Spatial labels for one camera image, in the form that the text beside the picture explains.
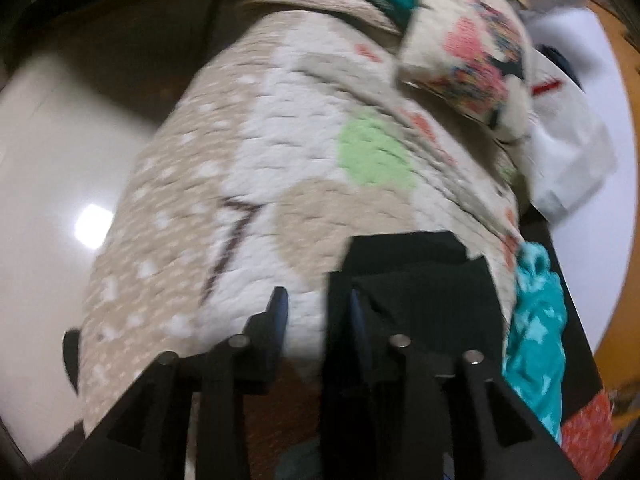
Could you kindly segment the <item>floral print cushion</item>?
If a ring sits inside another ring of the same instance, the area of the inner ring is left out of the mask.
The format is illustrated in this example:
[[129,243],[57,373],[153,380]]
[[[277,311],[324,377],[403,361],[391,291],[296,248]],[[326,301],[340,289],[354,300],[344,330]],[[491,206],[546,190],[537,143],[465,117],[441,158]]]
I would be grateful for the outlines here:
[[528,131],[534,47],[508,0],[418,0],[399,75],[442,98],[500,142]]

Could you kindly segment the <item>patchwork quilted bedspread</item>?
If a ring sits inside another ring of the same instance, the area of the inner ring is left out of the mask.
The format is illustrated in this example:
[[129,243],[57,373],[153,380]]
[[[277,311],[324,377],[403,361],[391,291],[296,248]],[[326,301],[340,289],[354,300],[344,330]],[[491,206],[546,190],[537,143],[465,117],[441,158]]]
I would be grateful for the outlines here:
[[401,88],[397,27],[364,0],[244,0],[238,38],[142,152],[93,266],[79,396],[93,430],[157,353],[234,333],[277,286],[285,355],[316,371],[326,277],[357,235],[448,231],[515,301],[516,200],[498,146]]

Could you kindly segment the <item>black pants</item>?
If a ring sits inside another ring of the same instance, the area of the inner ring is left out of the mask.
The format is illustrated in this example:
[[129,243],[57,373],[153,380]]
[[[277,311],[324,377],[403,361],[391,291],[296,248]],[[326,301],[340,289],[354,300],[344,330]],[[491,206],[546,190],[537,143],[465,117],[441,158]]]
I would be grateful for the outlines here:
[[503,317],[488,263],[468,258],[448,231],[355,236],[328,285],[326,360],[357,359],[349,301],[358,292],[374,356],[403,334],[423,351],[456,358],[474,349],[502,363]]

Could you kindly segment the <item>turquoise fleece blanket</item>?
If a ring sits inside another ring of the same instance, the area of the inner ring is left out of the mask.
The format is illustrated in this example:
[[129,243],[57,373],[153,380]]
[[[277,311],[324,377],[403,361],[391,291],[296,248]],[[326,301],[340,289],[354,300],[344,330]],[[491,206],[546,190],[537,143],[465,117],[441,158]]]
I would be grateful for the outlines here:
[[518,248],[515,292],[502,377],[560,442],[567,310],[560,277],[541,244]]

